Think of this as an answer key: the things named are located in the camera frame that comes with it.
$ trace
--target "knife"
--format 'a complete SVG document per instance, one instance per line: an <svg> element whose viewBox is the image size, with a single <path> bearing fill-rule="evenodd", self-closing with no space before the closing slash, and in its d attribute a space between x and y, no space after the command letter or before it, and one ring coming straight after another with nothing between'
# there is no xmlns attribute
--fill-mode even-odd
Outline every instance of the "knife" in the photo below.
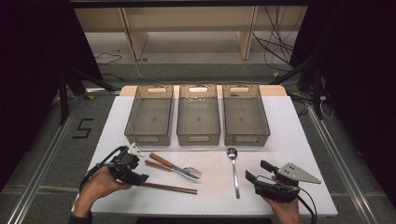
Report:
<svg viewBox="0 0 396 224"><path fill-rule="evenodd" d="M184 175L184 176L186 176L186 177L188 177L188 178L191 178L191 179L199 179L198 176L193 175L193 174L191 174L190 172L188 172L188 171L186 171L186 170L184 170L184 169L181 169L181 168L178 167L178 166L175 166L172 162L167 161L166 159L160 157L159 155L157 155L157 154L155 154L155 153L153 153L153 152L151 152L151 153L149 154L149 156L150 156L152 159L154 159L154 160L156 160L156 161L159 161L159 162L163 163L165 166L169 167L169 169L175 170L175 171L179 172L181 175ZM159 166L159 167L161 167L161 168L164 168L163 166L161 166L161 165L158 164L158 163L149 162L149 161L146 161L146 162L148 162L148 164L151 164L151 165L155 165L155 166Z"/></svg>

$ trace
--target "white tabletop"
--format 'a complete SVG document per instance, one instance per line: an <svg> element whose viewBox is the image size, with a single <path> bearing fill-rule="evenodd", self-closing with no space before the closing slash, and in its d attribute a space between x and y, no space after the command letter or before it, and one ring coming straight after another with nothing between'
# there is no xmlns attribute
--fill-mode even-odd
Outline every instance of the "white tabletop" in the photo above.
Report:
<svg viewBox="0 0 396 224"><path fill-rule="evenodd" d="M220 124L223 123L222 101L219 96ZM124 135L127 120L134 101L133 96L116 97L107 118L90 168L101 161L112 150L130 143ZM92 207L94 213L129 214L140 217L268 217L273 212L263 198L255 194L253 185L245 179L245 171L254 175L270 177L272 174L260 167L266 160L277 167L293 162L309 174L322 181L320 185L300 182L300 187L308 191L314 199L319 217L334 217L337 211L330 193L323 181L318 165L306 140L304 130L288 96L262 97L271 136L264 147L235 147L238 150L236 169L240 188L240 199L236 199L233 183L233 166L226 155L223 127L219 145L215 147L181 147L177 141L177 103L175 99L172 139L170 147L139 147L145 152L144 158L134 170L138 174L149 175L148 182L198 189L198 194L187 194L163 189L133 186L117 191L98 200ZM149 152L156 153L177 166L192 166L200 170L201 179L191 180L176 172L167 172L148 166ZM313 208L309 197L300 196ZM310 216L300 204L302 216Z"/></svg>

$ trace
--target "floor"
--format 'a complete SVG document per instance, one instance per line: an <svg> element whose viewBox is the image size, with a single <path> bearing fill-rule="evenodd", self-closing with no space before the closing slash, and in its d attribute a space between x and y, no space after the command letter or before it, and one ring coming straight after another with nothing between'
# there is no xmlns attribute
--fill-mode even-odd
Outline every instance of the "floor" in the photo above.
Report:
<svg viewBox="0 0 396 224"><path fill-rule="evenodd" d="M269 33L257 33L269 38ZM297 33L288 37L292 45ZM269 83L290 67L266 52L253 40L248 60L242 60L235 33L150 33L142 59L134 62L123 34L87 34L105 82L115 87L166 82L210 81L215 83ZM288 55L272 47L281 58ZM293 77L283 86L298 92ZM84 82L84 97L69 94L70 120L59 125L60 102L55 98L46 122L0 194L0 223L7 223L15 211L23 211L22 223L65 223L88 169L107 114L117 92L97 90ZM309 92L300 93L301 97ZM394 223L395 208L375 181L359 151L350 141L343 123L329 105L322 109L327 119L317 120L312 105L292 97L339 215L318 223ZM81 127L89 127L88 137ZM135 223L137 217L95 215L94 223Z"/></svg>

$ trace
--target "chopsticks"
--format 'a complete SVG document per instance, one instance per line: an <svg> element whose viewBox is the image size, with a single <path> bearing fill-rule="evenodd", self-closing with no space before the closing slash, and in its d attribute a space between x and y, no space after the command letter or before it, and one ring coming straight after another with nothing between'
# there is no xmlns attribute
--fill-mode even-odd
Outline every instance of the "chopsticks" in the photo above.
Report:
<svg viewBox="0 0 396 224"><path fill-rule="evenodd" d="M180 187L175 187L175 186L154 184L154 183L149 183L149 182L143 182L140 184L140 186L154 188L154 189L167 189L167 190L172 190L172 191L177 191L177 192L182 192L182 193L189 193L189 194L198 194L198 189L185 189L185 188L180 188Z"/></svg>

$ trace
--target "transparent gray bin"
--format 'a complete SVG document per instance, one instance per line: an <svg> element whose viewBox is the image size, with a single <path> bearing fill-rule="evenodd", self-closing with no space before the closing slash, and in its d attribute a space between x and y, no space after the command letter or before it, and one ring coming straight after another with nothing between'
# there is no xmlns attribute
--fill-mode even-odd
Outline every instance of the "transparent gray bin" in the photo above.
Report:
<svg viewBox="0 0 396 224"><path fill-rule="evenodd" d="M270 136L258 85L223 85L224 145L263 147Z"/></svg>
<svg viewBox="0 0 396 224"><path fill-rule="evenodd" d="M173 86L138 86L125 136L137 146L169 146Z"/></svg>
<svg viewBox="0 0 396 224"><path fill-rule="evenodd" d="M216 85L181 85L177 138L181 146L216 146L220 121Z"/></svg>

